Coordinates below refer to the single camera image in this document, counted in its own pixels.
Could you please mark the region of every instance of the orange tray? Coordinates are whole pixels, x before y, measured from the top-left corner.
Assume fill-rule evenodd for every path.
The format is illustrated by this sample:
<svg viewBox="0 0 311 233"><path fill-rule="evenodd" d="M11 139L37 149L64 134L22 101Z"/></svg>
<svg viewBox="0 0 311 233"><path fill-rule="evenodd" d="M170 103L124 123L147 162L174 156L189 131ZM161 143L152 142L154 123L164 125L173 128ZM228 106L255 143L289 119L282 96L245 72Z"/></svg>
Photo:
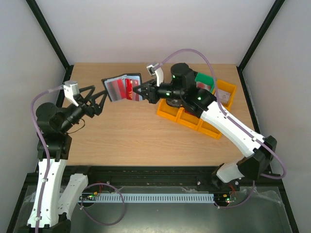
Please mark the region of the orange tray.
<svg viewBox="0 0 311 233"><path fill-rule="evenodd" d="M230 93L229 101L223 106L230 111L235 93L237 91L237 86L231 83L225 82L223 80L217 80L218 89ZM216 139L220 139L222 133L217 130L211 124L197 118L194 115L191 115L185 111L184 108L174 108L168 106L165 99L160 101L159 107L156 112L159 116L177 122L179 124L185 125L193 130L204 133L208 136L211 136Z"/></svg>

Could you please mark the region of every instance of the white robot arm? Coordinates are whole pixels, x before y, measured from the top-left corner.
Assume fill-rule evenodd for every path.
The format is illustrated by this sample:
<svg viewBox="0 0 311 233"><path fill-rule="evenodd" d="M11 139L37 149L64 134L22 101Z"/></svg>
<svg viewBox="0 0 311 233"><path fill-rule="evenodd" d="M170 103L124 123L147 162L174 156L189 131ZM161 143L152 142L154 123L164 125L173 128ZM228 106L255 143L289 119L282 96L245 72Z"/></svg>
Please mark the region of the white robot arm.
<svg viewBox="0 0 311 233"><path fill-rule="evenodd" d="M70 232L70 219L73 209L88 180L84 174L71 175L70 181L59 197L61 180L69 156L71 137L68 130L87 115L93 118L99 115L107 96L106 91L93 95L94 86L79 89L78 84L67 81L62 86L65 97L71 105L58 108L53 103L44 103L36 110L37 131L43 137L38 143L39 177L34 207L27 221L27 226L19 232ZM85 98L80 93L89 91ZM102 96L99 104L96 99Z"/></svg>
<svg viewBox="0 0 311 233"><path fill-rule="evenodd" d="M276 140L271 136L265 138L254 132L219 105L216 97L209 91L197 88L195 82L197 72L190 69L187 64L174 64L171 67L172 81L160 84L158 84L159 80L163 80L163 77L159 74L163 72L153 72L156 70L155 66L157 64L147 66L149 73L155 76L155 79L134 87L133 91L153 104L160 99L180 100L187 112L217 128L242 153L241 159L218 167L213 183L219 187L221 183L228 183L241 177L256 180L272 160L271 153L261 144L274 151Z"/></svg>

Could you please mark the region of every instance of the white wall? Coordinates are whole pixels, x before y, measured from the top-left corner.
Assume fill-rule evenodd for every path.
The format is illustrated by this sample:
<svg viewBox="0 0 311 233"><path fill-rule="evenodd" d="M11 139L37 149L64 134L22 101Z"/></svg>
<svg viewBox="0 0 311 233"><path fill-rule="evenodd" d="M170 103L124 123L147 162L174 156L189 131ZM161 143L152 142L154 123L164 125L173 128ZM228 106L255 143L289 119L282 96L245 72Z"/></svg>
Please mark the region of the white wall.
<svg viewBox="0 0 311 233"><path fill-rule="evenodd" d="M0 22L0 232L6 232L26 174L37 162L30 102L60 85L65 70L26 1L3 1ZM56 94L38 102L55 100Z"/></svg>
<svg viewBox="0 0 311 233"><path fill-rule="evenodd" d="M310 232L311 1L285 1L245 69L265 135L278 140L286 192L300 232ZM276 163L274 170L280 171Z"/></svg>
<svg viewBox="0 0 311 233"><path fill-rule="evenodd" d="M239 64L274 0L37 0L69 63L152 62L184 48ZM203 63L184 53L173 62Z"/></svg>

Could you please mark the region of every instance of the wooden tabletop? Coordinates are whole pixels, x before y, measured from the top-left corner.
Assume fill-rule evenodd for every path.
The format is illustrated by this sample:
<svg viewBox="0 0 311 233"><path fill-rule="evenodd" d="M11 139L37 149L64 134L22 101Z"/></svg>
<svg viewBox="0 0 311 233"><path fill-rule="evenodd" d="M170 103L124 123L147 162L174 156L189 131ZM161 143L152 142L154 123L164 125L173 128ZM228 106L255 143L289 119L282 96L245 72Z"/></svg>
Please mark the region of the wooden tabletop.
<svg viewBox="0 0 311 233"><path fill-rule="evenodd" d="M79 87L95 85L95 93L104 89L101 79L124 73L141 73L143 82L151 77L147 64L76 63L71 80ZM170 81L170 67L162 67ZM210 75L207 65L190 64L198 72ZM235 65L213 65L218 79L237 85L231 113L253 128ZM85 116L86 126L71 134L68 165L94 166L218 166L242 158L226 137L217 140L156 114L158 104L107 98L101 115Z"/></svg>

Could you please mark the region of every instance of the green box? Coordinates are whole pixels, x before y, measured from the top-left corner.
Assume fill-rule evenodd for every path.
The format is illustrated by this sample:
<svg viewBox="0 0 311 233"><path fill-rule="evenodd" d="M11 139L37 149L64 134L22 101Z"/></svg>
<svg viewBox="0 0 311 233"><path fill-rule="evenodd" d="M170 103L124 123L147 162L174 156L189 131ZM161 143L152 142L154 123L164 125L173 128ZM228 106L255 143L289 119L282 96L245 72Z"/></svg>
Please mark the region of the green box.
<svg viewBox="0 0 311 233"><path fill-rule="evenodd" d="M198 73L195 77L195 81L204 83L205 85L209 85L211 87L210 93L213 93L213 91L214 91L214 79L213 79L213 77L206 75L206 74Z"/></svg>

